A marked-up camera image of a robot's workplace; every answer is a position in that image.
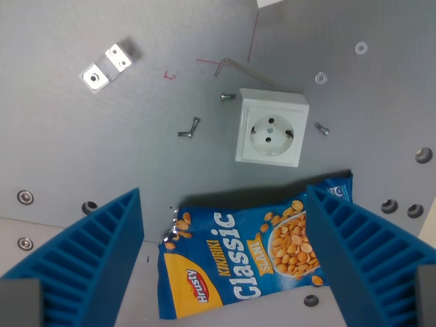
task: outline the electrical socket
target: electrical socket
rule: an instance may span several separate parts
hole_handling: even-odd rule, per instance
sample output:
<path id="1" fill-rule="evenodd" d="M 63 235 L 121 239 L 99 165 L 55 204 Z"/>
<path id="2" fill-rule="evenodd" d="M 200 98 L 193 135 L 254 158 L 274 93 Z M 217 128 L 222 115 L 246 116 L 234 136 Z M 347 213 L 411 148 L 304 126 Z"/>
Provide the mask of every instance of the electrical socket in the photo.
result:
<path id="1" fill-rule="evenodd" d="M 235 160 L 298 167 L 308 114 L 304 95 L 241 89 Z"/>

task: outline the screw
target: screw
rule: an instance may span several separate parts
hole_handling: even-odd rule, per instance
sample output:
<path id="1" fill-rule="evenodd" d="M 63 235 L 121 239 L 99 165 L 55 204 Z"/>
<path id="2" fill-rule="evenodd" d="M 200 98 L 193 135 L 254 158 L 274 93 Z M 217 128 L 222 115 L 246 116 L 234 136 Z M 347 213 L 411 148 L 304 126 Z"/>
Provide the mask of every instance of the screw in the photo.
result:
<path id="1" fill-rule="evenodd" d="M 29 204 L 33 203 L 33 195 L 29 191 L 19 191 L 16 197 L 21 204 L 25 204 L 28 206 Z"/>
<path id="2" fill-rule="evenodd" d="M 30 238 L 22 237 L 18 240 L 18 247 L 24 251 L 30 251 L 33 249 L 33 242 Z"/>
<path id="3" fill-rule="evenodd" d="M 228 99 L 234 99 L 236 97 L 236 94 L 234 93 L 221 93 L 221 101 L 228 100 Z"/>
<path id="4" fill-rule="evenodd" d="M 196 131 L 197 125 L 201 121 L 201 119 L 198 117 L 194 117 L 192 121 L 193 121 L 193 123 L 192 123 L 191 130 L 190 131 L 180 131 L 178 133 L 178 136 L 187 136 L 188 138 L 192 138 L 193 133 Z"/>
<path id="5" fill-rule="evenodd" d="M 315 127 L 318 128 L 325 136 L 327 136 L 330 133 L 330 130 L 323 125 L 316 123 Z"/>

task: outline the metal plate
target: metal plate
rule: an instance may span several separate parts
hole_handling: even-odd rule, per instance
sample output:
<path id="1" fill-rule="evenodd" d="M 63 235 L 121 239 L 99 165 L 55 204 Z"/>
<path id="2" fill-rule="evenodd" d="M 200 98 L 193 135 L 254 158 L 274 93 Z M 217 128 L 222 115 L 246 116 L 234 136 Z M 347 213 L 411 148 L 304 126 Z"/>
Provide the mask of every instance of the metal plate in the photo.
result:
<path id="1" fill-rule="evenodd" d="M 169 207 L 187 196 L 351 168 L 356 203 L 381 214 L 396 199 L 386 217 L 417 234 L 424 215 L 410 219 L 406 208 L 427 211 L 436 193 L 436 160 L 414 159 L 436 141 L 436 2 L 259 10 L 248 66 L 311 106 L 298 168 L 234 161 L 236 104 L 219 95 L 271 88 L 231 67 L 215 77 L 210 62 L 247 65 L 257 11 L 253 0 L 0 1 L 0 215 L 66 227 L 83 202 L 101 206 L 139 186 L 145 237 L 158 241 Z M 134 68 L 92 94 L 78 74 L 124 39 L 138 49 Z M 361 40 L 370 50 L 359 56 Z M 193 116 L 202 119 L 194 137 L 178 138 Z M 21 189 L 37 201 L 18 203 Z"/>

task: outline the blue chip bag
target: blue chip bag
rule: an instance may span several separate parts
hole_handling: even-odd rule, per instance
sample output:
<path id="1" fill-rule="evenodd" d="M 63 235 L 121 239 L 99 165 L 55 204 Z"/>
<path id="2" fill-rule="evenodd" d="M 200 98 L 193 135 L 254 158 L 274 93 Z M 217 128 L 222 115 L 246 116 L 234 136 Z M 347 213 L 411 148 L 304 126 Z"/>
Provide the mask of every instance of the blue chip bag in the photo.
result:
<path id="1" fill-rule="evenodd" d="M 317 186 L 352 202 L 352 176 Z M 181 208 L 176 237 L 159 245 L 160 318 L 328 285 L 305 235 L 305 203 L 301 193 L 283 204 L 245 210 Z"/>

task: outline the metal bracket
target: metal bracket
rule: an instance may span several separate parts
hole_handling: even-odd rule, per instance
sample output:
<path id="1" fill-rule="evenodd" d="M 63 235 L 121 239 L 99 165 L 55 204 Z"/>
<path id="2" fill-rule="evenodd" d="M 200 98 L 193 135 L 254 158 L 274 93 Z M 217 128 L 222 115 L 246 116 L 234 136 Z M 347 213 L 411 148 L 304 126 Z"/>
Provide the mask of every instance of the metal bracket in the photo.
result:
<path id="1" fill-rule="evenodd" d="M 114 44 L 91 66 L 86 68 L 79 77 L 96 93 L 131 65 L 131 59 L 120 46 Z"/>

